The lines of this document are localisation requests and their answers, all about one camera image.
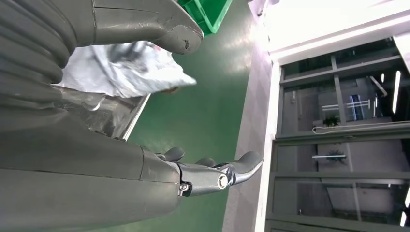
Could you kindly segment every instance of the wall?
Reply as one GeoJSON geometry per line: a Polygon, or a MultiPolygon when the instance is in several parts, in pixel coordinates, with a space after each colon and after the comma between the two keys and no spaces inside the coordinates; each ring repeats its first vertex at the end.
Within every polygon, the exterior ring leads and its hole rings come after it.
{"type": "MultiPolygon", "coordinates": [[[[252,2],[255,12],[262,6],[263,2],[258,0],[252,2]]],[[[258,20],[256,24],[258,25],[255,31],[257,36],[255,36],[256,41],[253,47],[252,65],[235,159],[251,150],[260,154],[264,152],[272,62],[266,51],[267,35],[263,34],[263,28],[258,20]]],[[[260,181],[261,171],[258,171],[249,181],[229,189],[223,232],[254,231],[260,181]]]]}
{"type": "Polygon", "coordinates": [[[267,12],[271,49],[285,47],[349,29],[405,11],[406,0],[283,0],[267,12]]]}

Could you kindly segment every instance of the gray robot arm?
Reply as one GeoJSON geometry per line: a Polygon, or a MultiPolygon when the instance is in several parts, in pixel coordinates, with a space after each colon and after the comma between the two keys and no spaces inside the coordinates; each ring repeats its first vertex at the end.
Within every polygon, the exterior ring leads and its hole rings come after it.
{"type": "Polygon", "coordinates": [[[78,46],[151,41],[194,52],[198,25],[173,0],[0,1],[0,231],[88,230],[159,217],[183,196],[250,178],[259,154],[179,162],[90,131],[58,83],[78,46]]]}

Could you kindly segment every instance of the white wall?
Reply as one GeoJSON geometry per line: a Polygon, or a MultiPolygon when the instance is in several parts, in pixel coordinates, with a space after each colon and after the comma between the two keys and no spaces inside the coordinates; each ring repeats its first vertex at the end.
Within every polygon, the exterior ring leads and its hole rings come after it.
{"type": "Polygon", "coordinates": [[[266,11],[271,50],[277,51],[409,9],[407,0],[281,0],[266,11]]]}

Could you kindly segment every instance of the cable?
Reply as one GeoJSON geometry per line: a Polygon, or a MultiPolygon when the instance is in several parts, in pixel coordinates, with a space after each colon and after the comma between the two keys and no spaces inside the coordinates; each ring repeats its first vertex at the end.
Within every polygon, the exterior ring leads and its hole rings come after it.
{"type": "Polygon", "coordinates": [[[359,130],[365,130],[365,129],[376,129],[376,128],[385,128],[388,125],[392,124],[404,124],[408,123],[410,121],[401,121],[401,122],[383,122],[383,123],[373,123],[373,124],[358,124],[358,125],[346,125],[346,126],[334,126],[334,127],[314,127],[312,128],[312,132],[317,134],[317,135],[322,135],[322,134],[330,134],[334,132],[345,132],[345,131],[359,131],[359,130]],[[361,127],[361,126],[371,126],[368,128],[354,128],[354,127],[361,127]],[[326,131],[326,132],[316,132],[317,129],[334,129],[334,128],[352,128],[353,129],[347,129],[347,130],[331,130],[331,131],[326,131]]]}

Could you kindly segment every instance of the glass window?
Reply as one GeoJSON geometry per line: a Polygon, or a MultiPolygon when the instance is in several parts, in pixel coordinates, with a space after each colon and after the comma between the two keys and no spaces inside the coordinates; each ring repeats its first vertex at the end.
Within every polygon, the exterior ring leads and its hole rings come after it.
{"type": "Polygon", "coordinates": [[[408,181],[383,181],[355,183],[323,178],[277,179],[273,212],[410,226],[410,218],[406,216],[409,214],[406,205],[408,181]]]}
{"type": "Polygon", "coordinates": [[[399,52],[392,38],[367,43],[335,53],[337,68],[396,55],[399,55],[399,52]]]}
{"type": "Polygon", "coordinates": [[[409,172],[409,139],[278,148],[278,172],[409,172]]]}
{"type": "Polygon", "coordinates": [[[283,65],[284,79],[292,79],[313,73],[320,73],[332,70],[332,60],[330,54],[304,59],[294,63],[283,65]]]}
{"type": "Polygon", "coordinates": [[[409,80],[404,67],[341,78],[347,125],[409,120],[409,80]]]}
{"type": "Polygon", "coordinates": [[[334,126],[339,123],[339,105],[333,79],[285,90],[283,134],[311,131],[316,126],[334,126]]]}

